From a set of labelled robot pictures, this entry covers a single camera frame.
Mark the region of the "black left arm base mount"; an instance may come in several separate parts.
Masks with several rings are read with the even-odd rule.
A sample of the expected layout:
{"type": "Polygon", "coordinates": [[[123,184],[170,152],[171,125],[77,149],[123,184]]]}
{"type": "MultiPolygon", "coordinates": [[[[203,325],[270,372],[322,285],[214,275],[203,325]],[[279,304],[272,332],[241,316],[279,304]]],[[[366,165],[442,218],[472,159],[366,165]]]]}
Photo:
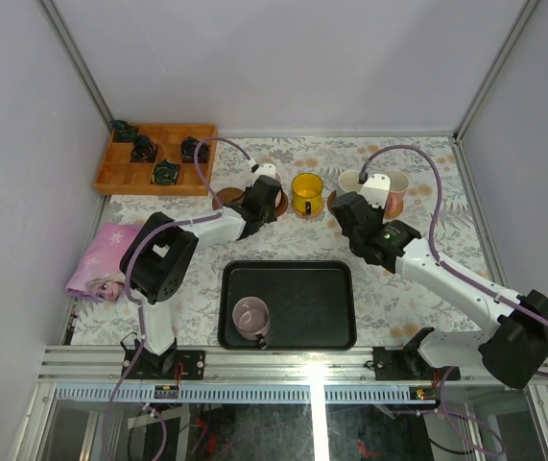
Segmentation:
{"type": "Polygon", "coordinates": [[[122,374],[127,379],[168,380],[182,383],[190,380],[203,380],[205,351],[179,350],[174,343],[161,355],[143,348],[134,339],[131,345],[121,343],[124,352],[122,374]]]}

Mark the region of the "pink mug cream inside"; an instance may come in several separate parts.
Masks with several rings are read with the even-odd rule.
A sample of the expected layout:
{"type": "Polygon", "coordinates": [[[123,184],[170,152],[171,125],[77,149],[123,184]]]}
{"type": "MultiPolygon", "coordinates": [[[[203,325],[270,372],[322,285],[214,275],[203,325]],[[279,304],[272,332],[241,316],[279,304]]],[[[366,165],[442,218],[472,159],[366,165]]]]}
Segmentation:
{"type": "Polygon", "coordinates": [[[390,189],[385,210],[393,212],[403,202],[403,198],[409,187],[409,179],[403,172],[397,170],[388,171],[387,176],[390,178],[390,189]]]}

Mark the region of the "yellow glass cup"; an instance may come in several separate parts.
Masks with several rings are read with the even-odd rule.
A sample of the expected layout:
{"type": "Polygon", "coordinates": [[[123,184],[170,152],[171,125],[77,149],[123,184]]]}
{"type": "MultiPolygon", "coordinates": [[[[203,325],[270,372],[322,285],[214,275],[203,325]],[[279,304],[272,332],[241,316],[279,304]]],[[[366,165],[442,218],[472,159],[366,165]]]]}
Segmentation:
{"type": "Polygon", "coordinates": [[[292,181],[291,205],[307,214],[317,208],[322,200],[322,179],[313,173],[300,173],[292,181]]]}

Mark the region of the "blue mug cream inside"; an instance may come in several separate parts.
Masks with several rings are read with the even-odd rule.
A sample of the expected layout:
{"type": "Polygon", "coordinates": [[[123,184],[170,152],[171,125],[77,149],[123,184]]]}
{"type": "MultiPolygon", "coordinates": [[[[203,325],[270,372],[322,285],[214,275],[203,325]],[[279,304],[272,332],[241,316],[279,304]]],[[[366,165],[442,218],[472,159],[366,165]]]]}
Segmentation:
{"type": "Polygon", "coordinates": [[[362,194],[363,185],[359,183],[360,172],[357,170],[346,170],[337,179],[336,195],[338,198],[350,192],[362,194]]]}

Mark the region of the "mauve mug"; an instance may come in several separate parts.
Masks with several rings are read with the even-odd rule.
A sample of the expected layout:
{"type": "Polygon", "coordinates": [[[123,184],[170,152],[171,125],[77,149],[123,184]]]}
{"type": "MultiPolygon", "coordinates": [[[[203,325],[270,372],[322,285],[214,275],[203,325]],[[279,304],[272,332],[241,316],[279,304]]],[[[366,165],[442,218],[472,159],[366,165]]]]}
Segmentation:
{"type": "Polygon", "coordinates": [[[266,336],[270,330],[271,315],[261,299],[240,299],[233,307],[231,317],[235,329],[244,339],[255,342],[260,350],[268,348],[266,336]]]}

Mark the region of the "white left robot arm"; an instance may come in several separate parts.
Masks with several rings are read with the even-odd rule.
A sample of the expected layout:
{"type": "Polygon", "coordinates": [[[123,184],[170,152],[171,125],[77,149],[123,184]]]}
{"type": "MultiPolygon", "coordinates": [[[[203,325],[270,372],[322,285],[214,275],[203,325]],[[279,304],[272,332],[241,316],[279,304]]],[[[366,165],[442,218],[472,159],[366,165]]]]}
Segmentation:
{"type": "Polygon", "coordinates": [[[139,333],[129,367],[163,379],[177,366],[177,335],[170,300],[179,291],[195,252],[256,234],[275,220],[280,182],[258,177],[239,202],[223,204],[209,215],[174,220],[150,216],[122,256],[126,298],[136,304],[139,333]]]}

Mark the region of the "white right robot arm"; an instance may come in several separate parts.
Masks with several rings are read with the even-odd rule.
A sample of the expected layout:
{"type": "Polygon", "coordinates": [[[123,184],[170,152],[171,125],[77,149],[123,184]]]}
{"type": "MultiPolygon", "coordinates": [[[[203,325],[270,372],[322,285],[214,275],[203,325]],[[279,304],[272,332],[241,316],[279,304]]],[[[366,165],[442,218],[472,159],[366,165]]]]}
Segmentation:
{"type": "Polygon", "coordinates": [[[418,283],[461,311],[476,331],[423,328],[405,346],[404,367],[414,378],[437,369],[466,368],[490,373],[522,389],[548,357],[548,298],[532,290],[521,295],[484,279],[445,255],[435,257],[414,228],[384,222],[383,209],[355,192],[333,201],[331,210],[351,252],[370,265],[418,283]]]}

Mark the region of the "light pink mug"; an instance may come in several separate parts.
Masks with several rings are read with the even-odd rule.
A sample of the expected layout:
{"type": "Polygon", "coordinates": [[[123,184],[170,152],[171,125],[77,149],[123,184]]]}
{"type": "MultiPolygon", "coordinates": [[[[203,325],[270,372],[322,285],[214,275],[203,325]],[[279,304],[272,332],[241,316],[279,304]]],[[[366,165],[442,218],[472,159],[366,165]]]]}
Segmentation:
{"type": "Polygon", "coordinates": [[[282,179],[281,179],[279,173],[275,173],[274,178],[280,185],[278,193],[275,197],[275,207],[278,208],[280,206],[281,202],[282,202],[284,190],[283,190],[283,185],[282,185],[282,179]]]}

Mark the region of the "brown wooden coaster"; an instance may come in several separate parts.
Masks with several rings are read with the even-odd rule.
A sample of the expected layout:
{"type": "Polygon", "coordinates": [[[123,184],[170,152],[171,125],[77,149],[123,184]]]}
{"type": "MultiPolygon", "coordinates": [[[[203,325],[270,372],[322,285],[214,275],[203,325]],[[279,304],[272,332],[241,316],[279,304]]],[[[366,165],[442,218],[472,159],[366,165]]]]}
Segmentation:
{"type": "Polygon", "coordinates": [[[336,198],[337,198],[337,192],[336,191],[332,191],[330,193],[330,195],[328,196],[328,198],[327,198],[327,209],[328,209],[329,213],[332,214],[332,215],[335,215],[335,213],[332,209],[332,206],[333,206],[333,203],[336,200],[336,198]]]}
{"type": "Polygon", "coordinates": [[[285,192],[283,192],[283,199],[278,208],[274,208],[274,218],[279,218],[282,214],[284,214],[288,208],[289,205],[289,199],[285,192]]]}
{"type": "Polygon", "coordinates": [[[245,190],[238,187],[225,187],[216,192],[212,199],[212,209],[217,210],[221,206],[241,205],[245,196],[245,190]]]}

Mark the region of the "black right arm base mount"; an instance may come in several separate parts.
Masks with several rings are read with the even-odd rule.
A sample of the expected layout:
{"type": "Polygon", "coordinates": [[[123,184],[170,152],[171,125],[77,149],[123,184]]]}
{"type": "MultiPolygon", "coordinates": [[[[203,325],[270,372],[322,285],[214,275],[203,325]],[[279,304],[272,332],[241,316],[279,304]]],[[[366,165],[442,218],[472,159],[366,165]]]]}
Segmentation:
{"type": "Polygon", "coordinates": [[[425,338],[417,334],[402,349],[373,347],[371,359],[364,367],[374,372],[377,381],[435,381],[442,378],[449,366],[435,368],[419,354],[419,346],[425,338]]]}

